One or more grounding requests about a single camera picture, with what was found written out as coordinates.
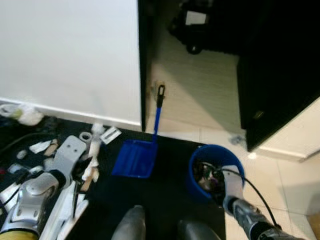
white wall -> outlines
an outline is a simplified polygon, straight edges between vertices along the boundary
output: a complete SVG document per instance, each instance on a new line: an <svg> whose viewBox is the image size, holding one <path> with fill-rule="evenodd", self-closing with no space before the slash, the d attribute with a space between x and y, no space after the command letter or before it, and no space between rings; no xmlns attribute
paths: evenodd
<svg viewBox="0 0 320 240"><path fill-rule="evenodd" d="M0 98L140 125L136 0L1 0Z"/></svg>
<svg viewBox="0 0 320 240"><path fill-rule="evenodd" d="M320 150L320 98L263 143L259 149L301 159Z"/></svg>

black door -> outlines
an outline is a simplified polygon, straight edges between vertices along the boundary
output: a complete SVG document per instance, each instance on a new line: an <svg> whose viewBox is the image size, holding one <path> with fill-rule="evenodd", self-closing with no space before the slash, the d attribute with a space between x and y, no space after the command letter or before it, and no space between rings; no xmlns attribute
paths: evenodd
<svg viewBox="0 0 320 240"><path fill-rule="evenodd" d="M249 151L320 96L318 16L312 2L275 3L240 57L241 126Z"/></svg>

blue dustpan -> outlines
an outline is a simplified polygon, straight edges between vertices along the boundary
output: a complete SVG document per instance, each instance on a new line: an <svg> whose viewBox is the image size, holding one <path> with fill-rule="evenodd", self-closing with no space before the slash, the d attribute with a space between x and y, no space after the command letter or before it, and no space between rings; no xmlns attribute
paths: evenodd
<svg viewBox="0 0 320 240"><path fill-rule="evenodd" d="M157 157L157 133L164 93L165 86L160 85L156 101L156 116L152 142L132 139L124 141L112 170L113 176L143 179L150 177Z"/></svg>

wheel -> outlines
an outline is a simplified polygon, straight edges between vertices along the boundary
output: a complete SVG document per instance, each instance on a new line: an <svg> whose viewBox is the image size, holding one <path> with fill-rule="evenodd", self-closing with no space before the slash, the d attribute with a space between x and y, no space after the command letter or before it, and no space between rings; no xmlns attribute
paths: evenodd
<svg viewBox="0 0 320 240"><path fill-rule="evenodd" d="M193 55L197 55L199 53L201 53L202 51L202 47L200 47L197 44L188 44L186 46L186 50L188 51L188 53L193 54Z"/></svg>

black mat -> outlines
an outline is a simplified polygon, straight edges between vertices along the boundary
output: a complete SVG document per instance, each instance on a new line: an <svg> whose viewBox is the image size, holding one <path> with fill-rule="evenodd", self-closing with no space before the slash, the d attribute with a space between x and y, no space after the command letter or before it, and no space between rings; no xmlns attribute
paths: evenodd
<svg viewBox="0 0 320 240"><path fill-rule="evenodd" d="M59 139L63 141L69 135L78 136L90 128L89 124L63 120L59 125ZM159 137L157 159L149 179L116 177L111 176L111 172L122 142L126 139L152 139L150 134L121 131L122 135L100 149L99 180L90 187L87 194L89 207L68 239L109 240L127 210L134 205L143 205L147 240L177 239L177 223L181 219L206 223L225 240L224 210L214 203L194 201L186 190L188 161L199 143Z"/></svg>

